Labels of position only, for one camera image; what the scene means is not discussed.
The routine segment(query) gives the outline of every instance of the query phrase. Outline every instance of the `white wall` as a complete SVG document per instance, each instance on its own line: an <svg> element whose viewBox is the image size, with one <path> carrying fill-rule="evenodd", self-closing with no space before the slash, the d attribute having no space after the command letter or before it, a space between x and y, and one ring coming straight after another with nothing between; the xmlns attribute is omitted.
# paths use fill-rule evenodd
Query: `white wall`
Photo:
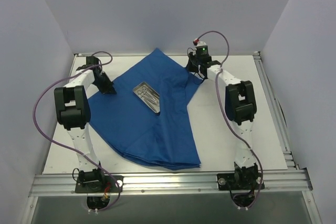
<svg viewBox="0 0 336 224"><path fill-rule="evenodd" d="M33 105L51 82L66 76L73 56L44 0L0 0L0 223L21 218L48 143L35 130ZM38 113L55 127L53 95Z"/></svg>
<svg viewBox="0 0 336 224"><path fill-rule="evenodd" d="M234 54L262 50L288 0L46 0L73 52L186 54L201 33L224 32ZM217 35L212 54L223 54Z"/></svg>
<svg viewBox="0 0 336 224"><path fill-rule="evenodd" d="M323 223L336 220L336 0L289 0L262 53Z"/></svg>

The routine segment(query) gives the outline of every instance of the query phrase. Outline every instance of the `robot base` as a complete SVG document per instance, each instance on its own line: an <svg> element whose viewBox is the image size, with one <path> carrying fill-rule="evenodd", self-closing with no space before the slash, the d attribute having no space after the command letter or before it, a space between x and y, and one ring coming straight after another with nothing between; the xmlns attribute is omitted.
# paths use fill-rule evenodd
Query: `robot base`
<svg viewBox="0 0 336 224"><path fill-rule="evenodd" d="M240 168L235 164L234 173L217 174L218 189L220 191L255 190L259 187L260 177L257 164L249 168Z"/></svg>
<svg viewBox="0 0 336 224"><path fill-rule="evenodd" d="M116 178L120 186L120 190L122 191L123 176L114 175L114 178ZM105 175L105 180L106 183L104 185L100 181L88 182L88 183L76 183L75 193L76 194L104 193L107 185L111 185L107 193L117 193L119 191L118 187L115 185L114 180L110 176Z"/></svg>

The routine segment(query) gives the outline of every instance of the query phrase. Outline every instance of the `blue cloth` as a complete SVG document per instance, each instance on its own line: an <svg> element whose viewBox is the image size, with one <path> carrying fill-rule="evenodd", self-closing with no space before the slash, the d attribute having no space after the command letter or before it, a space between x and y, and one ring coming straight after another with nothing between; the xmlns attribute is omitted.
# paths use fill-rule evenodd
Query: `blue cloth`
<svg viewBox="0 0 336 224"><path fill-rule="evenodd" d="M143 81L159 93L160 115L133 93ZM140 165L199 167L187 104L200 79L156 49L113 82L116 95L89 99L90 124L117 153Z"/></svg>

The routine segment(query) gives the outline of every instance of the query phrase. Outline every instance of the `black bracket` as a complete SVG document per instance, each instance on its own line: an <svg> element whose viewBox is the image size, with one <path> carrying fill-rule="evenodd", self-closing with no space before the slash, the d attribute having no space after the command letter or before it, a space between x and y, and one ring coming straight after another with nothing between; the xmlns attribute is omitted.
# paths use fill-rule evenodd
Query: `black bracket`
<svg viewBox="0 0 336 224"><path fill-rule="evenodd" d="M249 168L240 168L235 164L234 173L217 174L218 190L234 191L258 189L260 178L261 173L258 172L257 164ZM264 182L262 182L261 188L265 189Z"/></svg>
<svg viewBox="0 0 336 224"><path fill-rule="evenodd" d="M118 180L121 181L119 186L120 186L120 191L122 192L124 177L121 176L121 175L114 175L114 178L117 181ZM109 175L104 175L103 180L104 180L103 183L101 181L98 181L98 180L93 181L93 182L83 183L79 180L79 177L78 177L76 187L75 187L75 193L76 194L105 193L105 189L107 188L107 186L109 186L109 188L110 188L107 191L107 193L117 193L117 192L119 192L119 189L118 189L115 181Z"/></svg>
<svg viewBox="0 0 336 224"><path fill-rule="evenodd" d="M244 121L253 122L254 115L257 113L257 104L252 82L241 81L239 84L230 84L226 86L225 92L227 118L238 125Z"/></svg>
<svg viewBox="0 0 336 224"><path fill-rule="evenodd" d="M197 59L196 59L196 55L193 54L193 52L189 52L189 60L187 63L187 66L185 67L185 69L188 72L192 72L192 73L198 73L198 65L197 65Z"/></svg>
<svg viewBox="0 0 336 224"><path fill-rule="evenodd" d="M99 63L100 62L97 57L88 56L86 57L86 64L77 68L76 70L78 71L78 70L86 69L91 66L98 65ZM95 85L102 94L116 94L117 93L113 87L113 81L110 81L109 77L104 71L102 71L101 67L94 67L91 70L95 77L95 81L92 84Z"/></svg>
<svg viewBox="0 0 336 224"><path fill-rule="evenodd" d="M84 129L85 124L90 122L91 111L84 86L56 88L54 98L57 121L65 129L70 130L74 127ZM66 106L73 100L76 101L76 105Z"/></svg>

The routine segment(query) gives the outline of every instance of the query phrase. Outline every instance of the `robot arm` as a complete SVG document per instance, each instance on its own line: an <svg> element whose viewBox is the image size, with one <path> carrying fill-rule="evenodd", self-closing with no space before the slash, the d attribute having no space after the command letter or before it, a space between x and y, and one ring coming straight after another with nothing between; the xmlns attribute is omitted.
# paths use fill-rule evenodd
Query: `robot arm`
<svg viewBox="0 0 336 224"><path fill-rule="evenodd" d="M213 65L207 70L207 77L215 81L220 65ZM218 76L219 88L225 89L225 113L232 122L235 132L252 148L252 130L254 115L257 112L253 85L250 81L241 81L228 71L223 70ZM250 168L256 164L255 157L242 141L238 141L235 164Z"/></svg>
<svg viewBox="0 0 336 224"><path fill-rule="evenodd" d="M79 67L76 74L93 65L98 65L99 59L86 57L86 65ZM97 86L103 94L116 94L113 82L110 81L100 67L85 71L63 87L54 90L57 121L63 125L70 135L77 150L83 152L96 164L100 164L92 146L88 123L91 119L86 90L91 84ZM82 155L77 154L79 160L78 182L105 184L103 172L88 162Z"/></svg>
<svg viewBox="0 0 336 224"><path fill-rule="evenodd" d="M189 72L201 73L204 79L213 81L220 72L218 87L225 90L225 114L235 133L252 148L253 120L257 112L252 83L241 81L226 70L221 71L221 64L219 61L212 60L208 53L208 46L203 41L195 41L194 45L196 46L194 50L196 53L190 52L188 54L189 61L186 69ZM225 178L226 181L233 181L229 189L249 188L252 190L257 186L256 180L258 177L260 177L260 174L254 155L243 141L237 141L234 176Z"/></svg>

